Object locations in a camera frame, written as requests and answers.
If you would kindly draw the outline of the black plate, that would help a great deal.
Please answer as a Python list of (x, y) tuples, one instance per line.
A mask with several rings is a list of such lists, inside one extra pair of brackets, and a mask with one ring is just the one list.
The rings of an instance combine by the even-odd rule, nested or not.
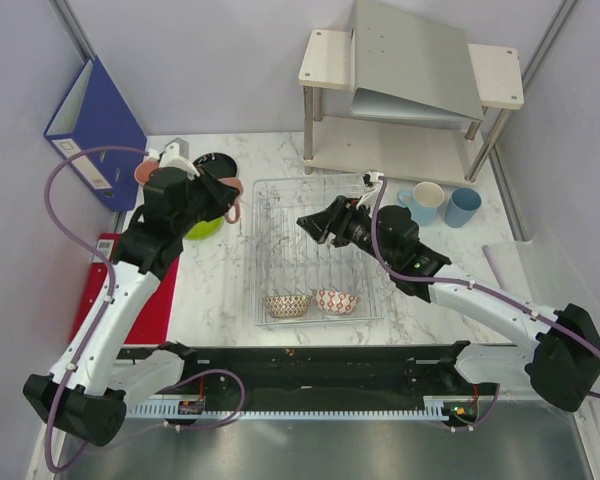
[(204, 154), (193, 161), (195, 168), (203, 178), (216, 180), (236, 178), (238, 166), (236, 161), (225, 153), (211, 152)]

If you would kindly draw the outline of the lime green plate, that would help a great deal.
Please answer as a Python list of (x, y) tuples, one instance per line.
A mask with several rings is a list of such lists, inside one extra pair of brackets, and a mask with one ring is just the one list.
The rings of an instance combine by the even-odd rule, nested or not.
[(186, 235), (187, 240), (202, 240), (216, 233), (224, 224), (224, 218), (197, 223)]

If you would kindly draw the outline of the white wire dish rack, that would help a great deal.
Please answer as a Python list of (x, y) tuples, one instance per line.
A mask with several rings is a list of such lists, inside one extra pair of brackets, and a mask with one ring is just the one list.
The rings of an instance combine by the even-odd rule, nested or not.
[[(324, 210), (338, 195), (359, 197), (364, 184), (355, 174), (264, 179), (253, 185), (250, 295), (255, 324), (261, 327), (369, 322), (382, 317), (376, 267), (353, 245), (315, 243), (297, 224), (299, 217)], [(274, 319), (264, 298), (309, 295), (316, 289), (361, 298), (350, 316), (318, 313), (313, 300), (300, 318)]]

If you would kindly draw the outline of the pink tumbler cup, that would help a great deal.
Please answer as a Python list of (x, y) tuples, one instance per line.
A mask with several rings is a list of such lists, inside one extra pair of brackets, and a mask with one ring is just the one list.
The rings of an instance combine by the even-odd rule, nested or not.
[(160, 162), (148, 159), (141, 162), (134, 170), (134, 179), (139, 185), (145, 185), (152, 173), (160, 168)]

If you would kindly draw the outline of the blue and red patterned bowl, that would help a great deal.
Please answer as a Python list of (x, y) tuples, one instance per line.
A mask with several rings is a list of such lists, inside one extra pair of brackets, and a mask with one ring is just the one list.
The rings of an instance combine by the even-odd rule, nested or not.
[(318, 313), (326, 316), (350, 316), (361, 301), (352, 293), (328, 289), (316, 289), (311, 297)]

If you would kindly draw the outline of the brown patterned bowl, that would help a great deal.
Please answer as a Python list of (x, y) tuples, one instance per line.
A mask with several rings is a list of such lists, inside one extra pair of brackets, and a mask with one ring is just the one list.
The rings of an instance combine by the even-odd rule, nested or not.
[(303, 317), (311, 304), (309, 295), (277, 295), (264, 298), (265, 307), (274, 319)]

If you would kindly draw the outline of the light blue ceramic mug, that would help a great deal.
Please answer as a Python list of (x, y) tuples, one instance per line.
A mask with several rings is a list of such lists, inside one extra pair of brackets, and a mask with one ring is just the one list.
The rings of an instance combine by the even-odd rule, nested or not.
[(411, 190), (397, 193), (398, 204), (410, 211), (411, 219), (419, 226), (430, 225), (445, 201), (441, 186), (433, 182), (420, 182)]

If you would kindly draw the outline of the light blue tumbler cup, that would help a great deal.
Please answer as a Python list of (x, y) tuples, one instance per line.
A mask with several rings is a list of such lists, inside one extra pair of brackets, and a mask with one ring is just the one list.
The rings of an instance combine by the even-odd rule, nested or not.
[(451, 228), (461, 228), (468, 223), (482, 205), (480, 194), (471, 188), (457, 188), (450, 195), (444, 221)]

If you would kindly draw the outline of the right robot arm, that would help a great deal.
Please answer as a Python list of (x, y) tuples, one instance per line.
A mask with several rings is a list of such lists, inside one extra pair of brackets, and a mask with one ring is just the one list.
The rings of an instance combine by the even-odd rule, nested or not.
[(447, 392), (493, 383), (532, 390), (549, 404), (575, 412), (600, 377), (600, 335), (590, 314), (523, 301), (483, 283), (424, 245), (406, 208), (369, 209), (337, 197), (326, 209), (298, 218), (316, 243), (354, 245), (374, 257), (404, 294), (465, 315), (507, 339), (505, 345), (463, 343), (438, 368)]

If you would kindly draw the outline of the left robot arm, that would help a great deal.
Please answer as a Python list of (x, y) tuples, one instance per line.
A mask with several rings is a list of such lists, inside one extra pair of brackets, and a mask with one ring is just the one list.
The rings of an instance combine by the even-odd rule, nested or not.
[(143, 203), (120, 236), (95, 304), (69, 347), (46, 375), (32, 374), (25, 398), (45, 422), (95, 446), (120, 430), (128, 410), (172, 387), (188, 393), (199, 369), (187, 349), (156, 348), (135, 366), (115, 371), (117, 355), (145, 304), (183, 251), (183, 240), (201, 221), (224, 216), (243, 186), (236, 177), (195, 177), (175, 167), (155, 170), (143, 187)]

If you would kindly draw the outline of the white two-tier shelf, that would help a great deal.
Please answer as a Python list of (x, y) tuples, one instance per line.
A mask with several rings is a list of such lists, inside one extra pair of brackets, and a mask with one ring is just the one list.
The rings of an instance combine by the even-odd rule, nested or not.
[(397, 179), (474, 184), (509, 117), (523, 106), (524, 92), (516, 49), (471, 44), (468, 51), (482, 110), (498, 113), (487, 135), (481, 135), (477, 121), (462, 128), (458, 114), (364, 90), (357, 92), (360, 112), (324, 115), (325, 91), (354, 89), (357, 48), (354, 33), (313, 30), (298, 74), (305, 171), (378, 170)]

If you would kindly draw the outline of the grey metal sheet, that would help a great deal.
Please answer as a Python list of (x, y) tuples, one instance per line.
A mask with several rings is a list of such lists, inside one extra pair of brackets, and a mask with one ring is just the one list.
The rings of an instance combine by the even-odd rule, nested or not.
[(481, 121), (464, 30), (376, 1), (354, 4), (351, 114), (368, 120)]

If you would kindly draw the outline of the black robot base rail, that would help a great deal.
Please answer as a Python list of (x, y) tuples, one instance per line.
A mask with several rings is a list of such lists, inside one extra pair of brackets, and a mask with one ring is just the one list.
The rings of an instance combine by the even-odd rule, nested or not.
[(451, 346), (184, 347), (163, 349), (185, 360), (182, 387), (220, 407), (423, 407), (427, 396), (486, 398), (493, 383), (464, 380)]

